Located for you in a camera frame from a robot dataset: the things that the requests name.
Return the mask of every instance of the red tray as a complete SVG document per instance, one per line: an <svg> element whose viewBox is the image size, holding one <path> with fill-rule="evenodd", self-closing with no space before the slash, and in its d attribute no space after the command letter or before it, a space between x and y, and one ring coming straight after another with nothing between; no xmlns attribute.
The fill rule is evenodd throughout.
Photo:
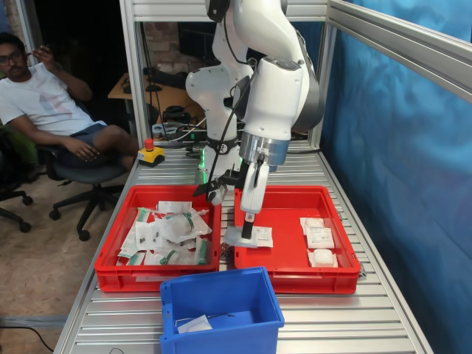
<svg viewBox="0 0 472 354"><path fill-rule="evenodd" d="M218 271L220 268L221 206L192 197L196 186L136 186L129 189L95 262L102 291L159 291L161 282L181 275ZM191 201L195 210L209 209L202 216L212 233L202 237L212 242L208 265L116 265L119 250L128 234L138 207L155 209L159 201Z"/></svg>
<svg viewBox="0 0 472 354"><path fill-rule="evenodd" d="M235 225L242 226L241 191L235 190ZM300 218L323 218L333 233L338 268L313 268ZM361 265L326 188L267 186L255 226L272 228L273 248L235 248L236 268L265 266L276 293L352 294Z"/></svg>

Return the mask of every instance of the brick wall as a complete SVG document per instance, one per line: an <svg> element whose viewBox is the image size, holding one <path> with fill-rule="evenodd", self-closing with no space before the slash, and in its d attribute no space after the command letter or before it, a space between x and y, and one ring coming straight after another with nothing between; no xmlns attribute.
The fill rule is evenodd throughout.
<svg viewBox="0 0 472 354"><path fill-rule="evenodd" d="M191 72L204 66L197 58L179 52L176 22L146 22L145 34L153 66L163 72Z"/></svg>
<svg viewBox="0 0 472 354"><path fill-rule="evenodd" d="M10 32L17 35L23 43L25 43L23 29L21 28L20 15L18 14L18 8L16 7L16 0L3 0L3 2L7 14L7 20L10 25Z"/></svg>

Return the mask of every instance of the black wire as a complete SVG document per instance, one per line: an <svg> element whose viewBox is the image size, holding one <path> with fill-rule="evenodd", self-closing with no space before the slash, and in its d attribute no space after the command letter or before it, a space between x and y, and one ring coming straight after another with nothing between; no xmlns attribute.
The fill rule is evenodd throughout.
<svg viewBox="0 0 472 354"><path fill-rule="evenodd" d="M153 71L151 70L151 62L150 62L150 55L149 55L149 48L148 48L148 41L146 40L146 33L145 33L145 27L143 22L141 22L141 37L142 37L142 46L143 50L145 53L145 60L146 60L146 67L149 72L149 85L155 85L156 83L154 82L154 75ZM157 99L157 108L159 110L159 116L161 117L161 124L162 124L162 130L164 131L164 138L168 139L167 137L167 132L165 129L165 122L164 122L164 117L162 116L162 111L161 111L161 103L159 102L159 95L157 94L157 91L154 91L156 93L156 99ZM149 101L150 105L153 105L153 92L149 91Z"/></svg>
<svg viewBox="0 0 472 354"><path fill-rule="evenodd" d="M302 155L305 153L321 153L322 149L314 149L314 150L302 150L302 151L288 151L287 153L292 153L294 155Z"/></svg>
<svg viewBox="0 0 472 354"><path fill-rule="evenodd" d="M249 89L249 87L251 87L251 83L252 83L252 81L254 80L254 78L256 77L256 72L257 72L257 70L254 70L254 74L252 75L251 79L249 80L249 83L248 83L248 84L246 85L246 87L244 87L244 89L241 91L241 93L240 93L240 95L239 95L239 99L237 100L236 104L233 106L233 109L232 109L232 111L231 111L231 114L229 115L228 121L226 122L226 125L225 125L225 127L224 127L223 134L221 134L220 142L218 143L218 146L216 147L215 159L213 160L212 169L210 170L208 182L207 182L207 184L206 184L206 200L207 200L207 201L209 200L209 186L210 186L211 181L212 181L212 178L213 178L213 173L215 172L216 163L218 162L218 157L219 157L219 155L220 155L221 145L222 145L223 142L224 142L224 137L225 137L226 132L228 131L228 128L229 128L229 123L231 122L232 117L235 115L236 108L239 106L241 100L242 100L243 97L244 97L244 94L245 94L246 91Z"/></svg>
<svg viewBox="0 0 472 354"><path fill-rule="evenodd" d="M226 11L226 13L224 14L224 20L223 20L223 26L224 26L224 36L226 37L226 42L228 43L228 47L229 47L229 50L231 51L231 54L233 54L233 57L235 58L235 60L239 63L239 64L246 64L246 65L249 65L249 63L245 62L245 61L241 61L239 59L236 58L236 54L235 52L233 51L233 48L231 47L231 43L229 42L229 38L228 38L228 29L226 28L226 17L228 16L228 11Z"/></svg>
<svg viewBox="0 0 472 354"><path fill-rule="evenodd" d="M0 326L1 329L5 329L5 330L32 330L34 333L36 333L39 337L39 339L41 340L41 342L44 344L44 346L51 350L52 352L54 352L53 349L51 349L51 347L49 347L46 342L43 340L43 337L41 337L41 334L39 334L39 332L37 330L35 330L34 328L31 328L31 327L12 327L12 326Z"/></svg>

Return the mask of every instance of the green light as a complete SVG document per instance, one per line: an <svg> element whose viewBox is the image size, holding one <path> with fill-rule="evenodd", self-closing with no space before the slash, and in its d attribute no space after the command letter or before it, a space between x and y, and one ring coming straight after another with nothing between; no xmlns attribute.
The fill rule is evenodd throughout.
<svg viewBox="0 0 472 354"><path fill-rule="evenodd" d="M201 160L200 160L200 164L198 168L200 168L201 170L205 168L205 150L204 149L201 151Z"/></svg>

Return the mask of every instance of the red button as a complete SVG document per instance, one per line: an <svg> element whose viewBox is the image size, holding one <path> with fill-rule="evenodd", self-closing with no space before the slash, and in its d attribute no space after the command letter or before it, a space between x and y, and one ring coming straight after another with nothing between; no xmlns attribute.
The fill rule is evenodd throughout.
<svg viewBox="0 0 472 354"><path fill-rule="evenodd" d="M145 139L145 149L147 151L154 150L154 140L153 139Z"/></svg>

